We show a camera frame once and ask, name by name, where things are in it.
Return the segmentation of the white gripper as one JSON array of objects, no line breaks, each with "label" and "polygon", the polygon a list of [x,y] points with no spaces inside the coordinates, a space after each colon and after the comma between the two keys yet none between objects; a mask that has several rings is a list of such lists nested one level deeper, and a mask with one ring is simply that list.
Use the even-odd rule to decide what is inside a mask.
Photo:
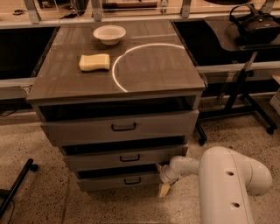
[{"label": "white gripper", "polygon": [[155,163],[157,171],[159,172],[159,177],[163,184],[159,185],[158,197],[164,198],[169,192],[173,183],[179,179],[179,175],[168,165],[162,166],[159,163]]}]

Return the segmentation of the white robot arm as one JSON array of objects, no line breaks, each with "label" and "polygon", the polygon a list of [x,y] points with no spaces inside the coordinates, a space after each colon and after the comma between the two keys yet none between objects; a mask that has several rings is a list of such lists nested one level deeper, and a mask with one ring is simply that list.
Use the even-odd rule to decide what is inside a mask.
[{"label": "white robot arm", "polygon": [[198,177],[200,224],[255,224],[249,197],[262,196],[272,187],[264,164],[220,146],[206,150],[199,160],[175,156],[157,169],[161,197],[179,179]]}]

